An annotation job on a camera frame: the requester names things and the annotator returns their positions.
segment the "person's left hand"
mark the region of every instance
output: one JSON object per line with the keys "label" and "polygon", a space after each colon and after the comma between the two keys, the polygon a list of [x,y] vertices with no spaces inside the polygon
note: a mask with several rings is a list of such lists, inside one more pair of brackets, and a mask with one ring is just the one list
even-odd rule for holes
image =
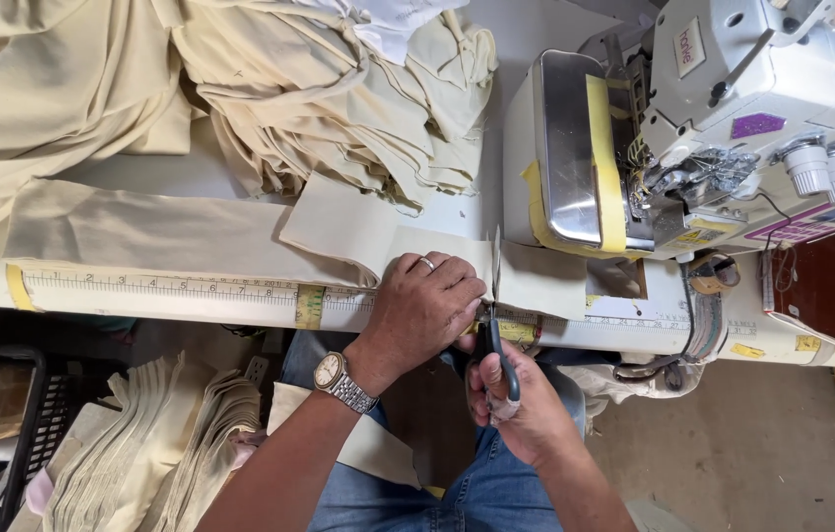
{"label": "person's left hand", "polygon": [[473,323],[486,283],[458,257],[406,253],[385,276],[362,334],[344,351],[352,380],[377,397],[435,356]]}

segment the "metal cover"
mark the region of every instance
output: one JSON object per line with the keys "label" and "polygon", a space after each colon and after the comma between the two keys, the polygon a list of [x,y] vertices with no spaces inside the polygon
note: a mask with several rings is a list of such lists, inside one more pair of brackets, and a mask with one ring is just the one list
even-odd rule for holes
{"label": "metal cover", "polygon": [[601,246],[586,76],[604,79],[588,56],[546,50],[533,68],[535,136],[542,201],[549,229],[558,240]]}

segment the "wristwatch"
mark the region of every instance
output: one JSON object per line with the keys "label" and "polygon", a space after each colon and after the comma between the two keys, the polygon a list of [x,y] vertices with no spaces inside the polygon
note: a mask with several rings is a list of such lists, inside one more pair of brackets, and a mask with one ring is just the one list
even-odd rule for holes
{"label": "wristwatch", "polygon": [[329,352],[319,362],[312,380],[315,387],[331,394],[359,414],[367,414],[377,404],[377,398],[369,397],[355,381],[348,376],[348,362],[341,353]]}

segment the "sewing machine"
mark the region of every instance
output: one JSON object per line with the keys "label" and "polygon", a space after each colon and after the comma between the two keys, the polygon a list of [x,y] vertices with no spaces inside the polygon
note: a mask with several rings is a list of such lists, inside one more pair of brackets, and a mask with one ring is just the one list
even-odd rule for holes
{"label": "sewing machine", "polygon": [[604,45],[543,52],[507,111],[508,239],[682,262],[835,233],[835,0],[670,0]]}

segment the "black scissors handle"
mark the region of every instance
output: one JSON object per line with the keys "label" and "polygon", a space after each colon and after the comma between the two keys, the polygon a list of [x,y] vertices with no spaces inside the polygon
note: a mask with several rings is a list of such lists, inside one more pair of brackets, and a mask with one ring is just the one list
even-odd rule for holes
{"label": "black scissors handle", "polygon": [[483,357],[490,353],[498,353],[500,355],[500,366],[502,366],[502,375],[506,379],[506,384],[509,387],[508,400],[519,400],[519,378],[516,375],[516,369],[509,363],[509,359],[502,353],[502,342],[500,341],[500,322],[495,318],[490,318],[488,321],[480,322],[477,327],[477,345],[473,349],[473,360],[476,362],[482,361]]}

